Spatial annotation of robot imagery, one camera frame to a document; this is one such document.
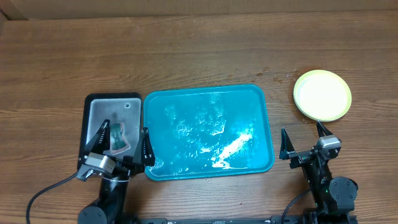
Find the water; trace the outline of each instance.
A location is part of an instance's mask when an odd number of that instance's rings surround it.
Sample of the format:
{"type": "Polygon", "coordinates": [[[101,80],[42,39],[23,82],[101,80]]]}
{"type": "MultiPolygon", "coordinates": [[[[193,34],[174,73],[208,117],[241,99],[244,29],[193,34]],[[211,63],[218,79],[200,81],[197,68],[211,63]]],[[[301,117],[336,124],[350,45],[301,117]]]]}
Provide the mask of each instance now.
{"type": "Polygon", "coordinates": [[[175,178],[263,168],[270,155],[259,101],[249,90],[151,99],[146,110],[156,113],[144,119],[156,163],[148,170],[175,178]]]}

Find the green object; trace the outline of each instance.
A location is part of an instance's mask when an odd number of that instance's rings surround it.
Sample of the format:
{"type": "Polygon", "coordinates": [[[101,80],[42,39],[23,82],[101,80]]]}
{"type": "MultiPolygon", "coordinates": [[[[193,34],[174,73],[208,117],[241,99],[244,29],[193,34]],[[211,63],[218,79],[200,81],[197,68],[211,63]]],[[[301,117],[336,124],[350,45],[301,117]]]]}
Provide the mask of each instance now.
{"type": "Polygon", "coordinates": [[[110,126],[111,130],[111,153],[118,154],[130,148],[126,137],[124,136],[124,124],[114,123],[110,126]]]}

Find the metal tray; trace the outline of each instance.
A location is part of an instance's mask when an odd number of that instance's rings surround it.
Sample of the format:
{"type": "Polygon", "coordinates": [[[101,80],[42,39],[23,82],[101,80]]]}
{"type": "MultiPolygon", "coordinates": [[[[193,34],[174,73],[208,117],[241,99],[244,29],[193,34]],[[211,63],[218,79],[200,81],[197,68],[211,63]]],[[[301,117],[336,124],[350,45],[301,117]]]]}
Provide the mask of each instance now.
{"type": "Polygon", "coordinates": [[[138,93],[93,93],[86,97],[81,126],[78,169],[83,161],[86,144],[100,128],[105,119],[111,126],[123,124],[124,138],[128,146],[123,150],[104,151],[104,154],[123,160],[133,156],[139,140],[141,128],[141,96],[138,93]]]}
{"type": "Polygon", "coordinates": [[[156,91],[144,100],[153,180],[250,174],[275,160],[264,93],[255,85],[156,91]]]}

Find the wooden table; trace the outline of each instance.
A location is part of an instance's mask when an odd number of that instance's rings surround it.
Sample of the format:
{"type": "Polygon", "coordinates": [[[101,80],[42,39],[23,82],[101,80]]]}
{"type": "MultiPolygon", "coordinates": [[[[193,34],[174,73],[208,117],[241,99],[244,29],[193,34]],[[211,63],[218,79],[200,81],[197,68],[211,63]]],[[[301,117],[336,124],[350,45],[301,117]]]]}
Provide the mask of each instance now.
{"type": "MultiPolygon", "coordinates": [[[[279,155],[286,127],[298,150],[317,140],[294,105],[303,73],[322,68],[351,88],[347,115],[326,126],[343,141],[334,176],[359,184],[360,223],[398,220],[398,12],[310,12],[6,22],[0,36],[0,223],[24,223],[39,190],[76,171],[89,93],[253,83],[262,88],[279,155]]],[[[40,196],[32,223],[75,223],[99,178],[40,196]]],[[[129,184],[125,210],[141,217],[243,218],[281,214],[307,189],[276,159],[263,174],[129,184]]],[[[313,207],[311,196],[291,208],[313,207]]]]}

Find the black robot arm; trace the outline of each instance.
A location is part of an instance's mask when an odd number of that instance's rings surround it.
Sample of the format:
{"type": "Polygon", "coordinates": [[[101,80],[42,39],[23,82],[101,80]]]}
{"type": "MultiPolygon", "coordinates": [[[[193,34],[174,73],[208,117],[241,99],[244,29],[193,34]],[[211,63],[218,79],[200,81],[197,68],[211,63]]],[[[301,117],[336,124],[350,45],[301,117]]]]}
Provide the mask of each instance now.
{"type": "Polygon", "coordinates": [[[78,216],[79,224],[120,224],[138,222],[134,216],[123,214],[124,198],[129,179],[144,172],[145,166],[155,164],[155,156],[144,128],[139,137],[134,156],[118,159],[104,155],[109,150],[109,120],[104,120],[97,133],[85,147],[85,156],[77,178],[86,181],[92,174],[102,176],[98,198],[85,207],[78,216]]]}
{"type": "Polygon", "coordinates": [[[284,212],[282,216],[275,215],[270,218],[209,220],[138,219],[135,215],[123,214],[129,178],[143,172],[145,166],[153,166],[155,157],[146,128],[141,132],[134,157],[125,156],[122,161],[119,161],[116,158],[102,155],[102,151],[106,150],[108,146],[106,145],[108,138],[102,135],[102,133],[109,133],[106,130],[109,128],[106,122],[109,120],[104,121],[98,133],[93,137],[96,140],[91,140],[93,142],[90,141],[87,144],[92,148],[86,150],[85,161],[77,175],[81,180],[86,180],[92,173],[103,176],[99,197],[80,212],[79,224],[166,224],[170,222],[173,224],[358,224],[356,217],[349,215],[349,212],[354,210],[358,185],[346,177],[332,177],[328,161],[338,156],[341,141],[321,122],[317,123],[318,142],[311,149],[301,152],[295,151],[283,128],[279,154],[280,159],[290,159],[290,168],[302,168],[314,197],[315,208],[306,209],[303,215],[286,217],[284,212]],[[99,165],[107,164],[107,162],[110,167],[99,165]]]}
{"type": "Polygon", "coordinates": [[[319,139],[310,150],[295,152],[282,128],[282,145],[279,159],[290,159],[290,168],[301,167],[310,186],[316,208],[307,209],[304,223],[357,223],[348,212],[354,210],[358,185],[347,177],[333,178],[328,161],[338,156],[341,140],[317,123],[319,139]]]}

